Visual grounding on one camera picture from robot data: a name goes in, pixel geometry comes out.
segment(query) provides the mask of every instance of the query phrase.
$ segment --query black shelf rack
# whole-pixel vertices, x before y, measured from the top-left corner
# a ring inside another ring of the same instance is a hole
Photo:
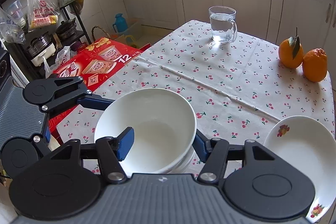
[[[2,4],[5,2],[6,0],[0,0],[0,7],[2,8]],[[86,37],[86,40],[89,44],[91,44],[91,39],[85,29],[85,26],[82,22],[82,19],[80,17],[80,14],[78,12],[78,9],[76,7],[76,5],[74,5],[74,3],[70,3],[66,6],[71,6],[73,11],[75,12],[75,16],[77,17],[77,20],[78,20],[78,23],[79,25],[81,26],[82,30],[83,31],[79,31],[77,30],[76,33],[74,35],[72,35],[71,37],[69,37],[68,39],[66,39],[65,41],[62,41],[62,45],[63,46],[69,46],[71,43],[75,42],[75,41],[79,41],[79,39],[81,37]],[[63,6],[63,7],[60,7],[60,10],[63,11],[65,17],[69,20],[70,17],[69,17],[69,14],[66,10],[66,6]],[[44,65],[42,64],[41,66],[39,67],[35,67],[31,61],[26,57],[26,55],[24,54],[24,49],[22,47],[21,44],[16,44],[16,43],[13,43],[10,47],[16,54],[17,58],[19,58],[21,61],[22,60],[25,60],[26,62],[24,62],[24,66],[26,66],[26,69],[29,71],[29,73],[31,73],[31,77],[32,79],[39,79],[39,78],[44,78],[45,77],[45,73],[44,72]],[[49,65],[53,65],[55,64],[55,59],[56,59],[56,56],[57,56],[57,52],[55,52],[54,55],[52,55],[51,57],[48,58],[48,64]]]

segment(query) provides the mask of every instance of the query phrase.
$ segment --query orange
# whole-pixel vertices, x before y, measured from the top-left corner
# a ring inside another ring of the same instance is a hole
[[[278,54],[284,66],[290,69],[296,69],[298,66],[300,66],[304,56],[303,49],[300,44],[300,49],[295,58],[293,59],[293,48],[289,44],[289,39],[286,39],[285,41],[281,42]]]
[[[304,76],[312,82],[320,82],[327,75],[328,58],[321,48],[313,49],[306,53],[302,62]]]

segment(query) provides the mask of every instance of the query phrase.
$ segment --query glass mug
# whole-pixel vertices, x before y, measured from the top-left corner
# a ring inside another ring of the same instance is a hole
[[[232,43],[237,38],[236,10],[230,7],[209,8],[212,39],[220,43]]]

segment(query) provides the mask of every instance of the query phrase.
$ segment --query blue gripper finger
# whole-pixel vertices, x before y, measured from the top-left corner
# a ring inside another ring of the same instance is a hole
[[[205,137],[198,129],[196,130],[193,148],[201,162],[205,163],[210,155],[206,143],[210,140]]]
[[[134,129],[127,127],[117,138],[119,141],[119,147],[116,151],[118,161],[122,161],[126,158],[132,145],[134,144]]]

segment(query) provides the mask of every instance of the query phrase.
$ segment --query cherry print tablecloth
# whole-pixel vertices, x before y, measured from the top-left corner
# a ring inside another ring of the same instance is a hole
[[[320,83],[289,70],[278,59],[278,46],[239,33],[231,44],[211,40],[208,23],[192,20],[133,59],[95,93],[118,97],[142,88],[165,88],[185,97],[197,115],[197,128],[208,138],[231,144],[246,139],[263,143],[285,117],[305,115],[320,121],[334,135],[334,104],[329,74]],[[59,125],[64,142],[93,142],[102,111],[78,106]],[[98,172],[96,161],[85,166]],[[197,156],[187,172],[197,176],[203,164]],[[229,162],[227,173],[239,168]]]

